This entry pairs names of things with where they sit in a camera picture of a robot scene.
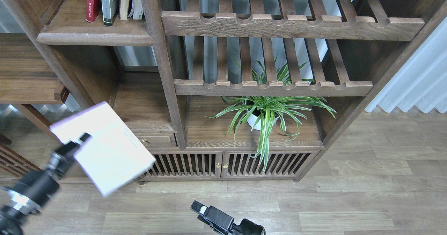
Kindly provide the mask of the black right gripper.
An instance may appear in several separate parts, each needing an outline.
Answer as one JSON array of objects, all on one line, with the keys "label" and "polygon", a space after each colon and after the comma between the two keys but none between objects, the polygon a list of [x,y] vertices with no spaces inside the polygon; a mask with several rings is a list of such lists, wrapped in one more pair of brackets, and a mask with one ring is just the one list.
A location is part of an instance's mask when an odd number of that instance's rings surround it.
[{"label": "black right gripper", "polygon": [[249,219],[243,219],[239,225],[233,225],[234,218],[212,205],[207,207],[195,200],[190,209],[198,214],[198,220],[209,225],[211,230],[219,235],[227,235],[228,233],[233,233],[233,235],[266,235],[263,226]]}]

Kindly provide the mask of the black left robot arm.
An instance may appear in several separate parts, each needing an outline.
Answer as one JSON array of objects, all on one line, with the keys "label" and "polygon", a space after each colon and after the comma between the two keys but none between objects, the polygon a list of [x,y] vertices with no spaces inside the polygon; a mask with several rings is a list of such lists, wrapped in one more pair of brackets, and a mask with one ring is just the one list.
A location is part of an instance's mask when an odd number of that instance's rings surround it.
[{"label": "black left robot arm", "polygon": [[1,234],[22,235],[21,225],[30,214],[39,214],[51,197],[59,190],[62,179],[73,165],[74,154],[91,137],[84,133],[77,142],[70,141],[56,149],[42,171],[27,172],[12,188],[3,187],[11,202],[1,209]]}]

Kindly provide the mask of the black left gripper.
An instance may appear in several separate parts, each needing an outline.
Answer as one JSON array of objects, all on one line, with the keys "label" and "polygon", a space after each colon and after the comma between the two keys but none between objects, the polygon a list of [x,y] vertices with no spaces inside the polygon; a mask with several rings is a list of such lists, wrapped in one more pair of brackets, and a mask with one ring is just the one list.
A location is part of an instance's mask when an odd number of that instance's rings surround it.
[{"label": "black left gripper", "polygon": [[74,154],[91,135],[84,133],[78,139],[69,141],[52,153],[46,168],[40,171],[29,171],[7,192],[11,197],[9,209],[22,214],[38,214],[60,189],[57,182],[62,179],[73,165]]}]

